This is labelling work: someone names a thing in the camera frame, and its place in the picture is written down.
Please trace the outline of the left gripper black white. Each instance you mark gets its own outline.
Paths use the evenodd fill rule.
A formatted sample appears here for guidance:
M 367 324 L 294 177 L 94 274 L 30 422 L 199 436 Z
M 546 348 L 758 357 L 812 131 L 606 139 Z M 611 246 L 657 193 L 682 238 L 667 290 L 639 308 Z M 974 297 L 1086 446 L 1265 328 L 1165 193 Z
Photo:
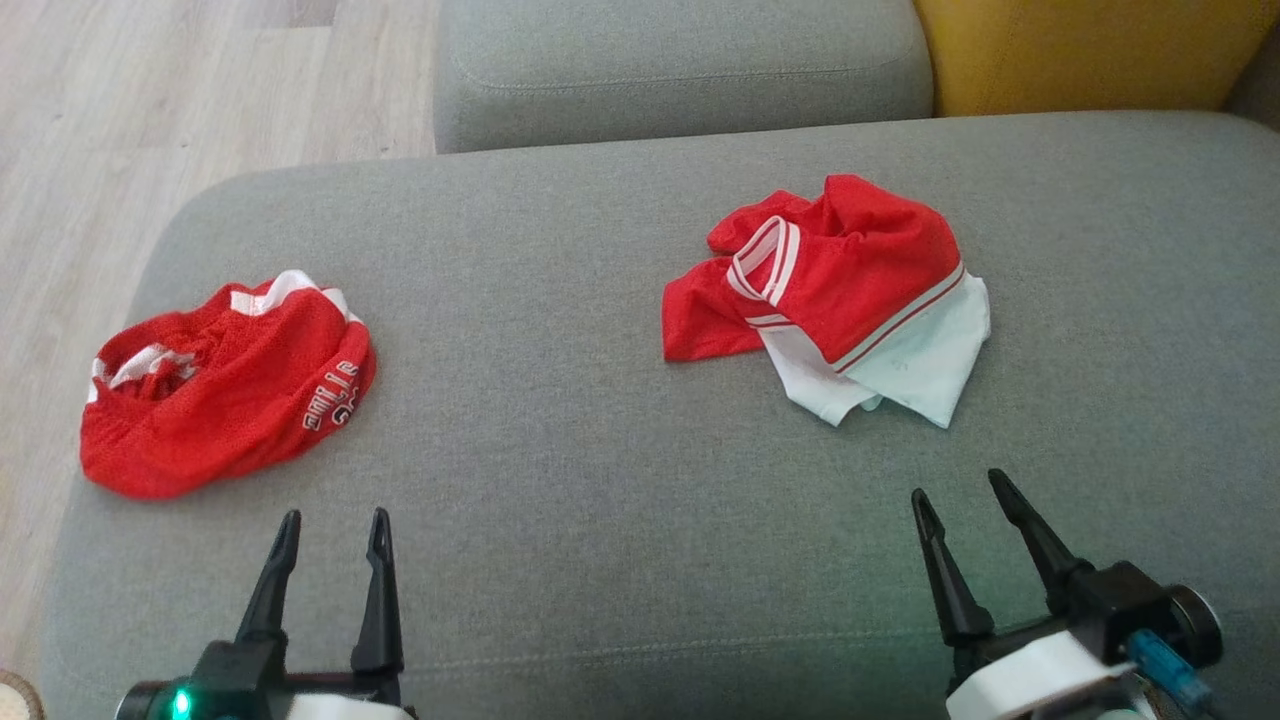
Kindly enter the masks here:
M 355 673 L 288 673 L 282 643 L 285 593 L 300 550 L 301 511 L 278 527 L 241 620 L 238 641 L 215 641 L 193 670 L 170 680 L 138 682 L 125 692 L 116 719 L 415 719 L 401 703 L 394 673 L 404 670 L 401 603 L 389 512 L 375 509 L 366 560 L 371 577 L 357 643 Z

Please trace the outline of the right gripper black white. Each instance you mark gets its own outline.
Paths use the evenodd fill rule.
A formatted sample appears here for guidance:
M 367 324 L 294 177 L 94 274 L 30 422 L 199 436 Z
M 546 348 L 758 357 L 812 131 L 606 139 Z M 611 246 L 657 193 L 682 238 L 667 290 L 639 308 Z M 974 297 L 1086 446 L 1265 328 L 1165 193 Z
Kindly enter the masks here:
M 1222 626 L 1208 601 L 1187 585 L 1161 585 L 1130 562 L 1091 571 L 1004 470 L 989 469 L 988 480 L 1021 533 L 1048 611 L 1066 612 L 993 635 L 995 621 L 957 568 L 927 492 L 914 489 L 943 644 L 972 644 L 945 701 L 948 717 L 1187 719 L 1210 710 L 1215 693 L 1201 670 L 1221 661 Z

